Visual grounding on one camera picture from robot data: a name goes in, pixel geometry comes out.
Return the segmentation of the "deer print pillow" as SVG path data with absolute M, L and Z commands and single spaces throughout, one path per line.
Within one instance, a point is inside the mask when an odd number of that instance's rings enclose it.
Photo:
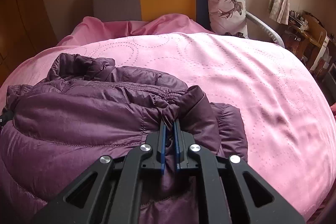
M 208 0 L 208 8 L 212 32 L 248 36 L 245 0 Z

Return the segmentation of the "pink bedspread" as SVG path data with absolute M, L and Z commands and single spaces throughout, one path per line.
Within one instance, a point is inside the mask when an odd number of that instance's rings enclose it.
M 1 86 L 37 84 L 60 53 L 109 57 L 198 85 L 212 102 L 239 108 L 248 162 L 313 221 L 335 187 L 335 118 L 306 67 L 268 42 L 220 36 L 185 15 L 152 22 L 85 17 L 56 47 L 17 67 Z

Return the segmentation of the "purple puffer jacket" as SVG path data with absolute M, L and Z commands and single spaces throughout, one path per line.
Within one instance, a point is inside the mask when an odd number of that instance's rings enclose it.
M 113 59 L 62 53 L 36 85 L 10 85 L 1 130 L 1 223 L 28 223 L 100 156 L 116 159 L 161 122 L 221 157 L 248 157 L 240 110 L 198 86 Z

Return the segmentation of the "cluttered wooden desk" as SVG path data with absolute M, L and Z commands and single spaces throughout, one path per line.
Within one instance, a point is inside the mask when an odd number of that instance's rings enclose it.
M 313 14 L 291 10 L 281 38 L 315 79 L 323 80 L 335 62 L 335 36 Z

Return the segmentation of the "grey curved chair rail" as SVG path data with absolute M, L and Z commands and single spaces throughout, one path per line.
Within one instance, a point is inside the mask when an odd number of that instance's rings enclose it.
M 261 28 L 271 39 L 272 42 L 277 44 L 280 47 L 285 48 L 285 44 L 281 38 L 281 36 L 273 30 L 270 26 L 264 23 L 262 20 L 251 14 L 250 12 L 246 12 L 246 18 L 256 24 L 259 28 Z

